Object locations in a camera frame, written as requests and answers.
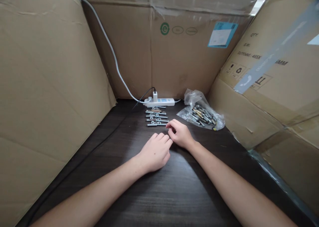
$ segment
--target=power strip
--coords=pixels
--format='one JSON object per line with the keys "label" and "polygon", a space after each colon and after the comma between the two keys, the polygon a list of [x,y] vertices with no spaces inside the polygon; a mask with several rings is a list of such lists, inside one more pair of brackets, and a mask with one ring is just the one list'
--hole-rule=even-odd
{"label": "power strip", "polygon": [[174,98],[157,98],[157,92],[153,92],[153,98],[151,98],[150,102],[144,103],[145,106],[174,106],[175,101]]}

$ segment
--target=left hand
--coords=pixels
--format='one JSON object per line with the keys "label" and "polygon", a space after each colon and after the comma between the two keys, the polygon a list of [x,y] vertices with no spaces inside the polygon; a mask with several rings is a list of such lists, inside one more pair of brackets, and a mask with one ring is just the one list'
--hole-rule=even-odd
{"label": "left hand", "polygon": [[170,158],[169,149],[173,141],[168,135],[154,133],[136,155],[145,173],[156,171],[167,163]]}

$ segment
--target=green logo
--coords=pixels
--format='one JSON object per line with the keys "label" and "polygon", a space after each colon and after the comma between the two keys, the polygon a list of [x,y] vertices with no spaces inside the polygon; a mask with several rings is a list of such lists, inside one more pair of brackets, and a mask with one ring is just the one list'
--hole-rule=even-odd
{"label": "green logo", "polygon": [[168,23],[162,23],[162,25],[160,26],[160,32],[163,34],[163,35],[167,35],[168,32],[169,32],[169,25]]}

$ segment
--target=dark wooden table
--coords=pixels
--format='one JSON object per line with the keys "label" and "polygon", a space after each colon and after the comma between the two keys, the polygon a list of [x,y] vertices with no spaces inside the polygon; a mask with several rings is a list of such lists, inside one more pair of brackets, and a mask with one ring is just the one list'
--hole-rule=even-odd
{"label": "dark wooden table", "polygon": [[[134,105],[132,100],[118,100],[116,107],[104,118],[17,226],[25,226],[48,192],[116,128]],[[166,112],[169,119],[175,118],[186,124],[195,140],[264,193],[299,226],[313,226],[226,127],[220,131],[212,131],[192,125],[176,116],[184,107],[183,101],[174,107],[168,107]],[[136,155],[153,133],[166,134],[165,127],[146,127],[145,110],[139,104],[118,130],[49,196],[36,213],[34,221]],[[240,226],[195,159],[175,144],[170,153],[170,160],[165,167],[138,180],[111,206],[96,226]]]}

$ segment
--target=clear plastic bag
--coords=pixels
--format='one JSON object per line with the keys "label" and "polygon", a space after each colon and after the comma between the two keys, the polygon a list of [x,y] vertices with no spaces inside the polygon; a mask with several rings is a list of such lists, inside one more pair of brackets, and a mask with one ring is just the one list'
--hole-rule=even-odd
{"label": "clear plastic bag", "polygon": [[225,126],[224,115],[219,115],[208,104],[204,94],[198,90],[187,89],[184,94],[187,105],[177,115],[199,127],[220,130]]}

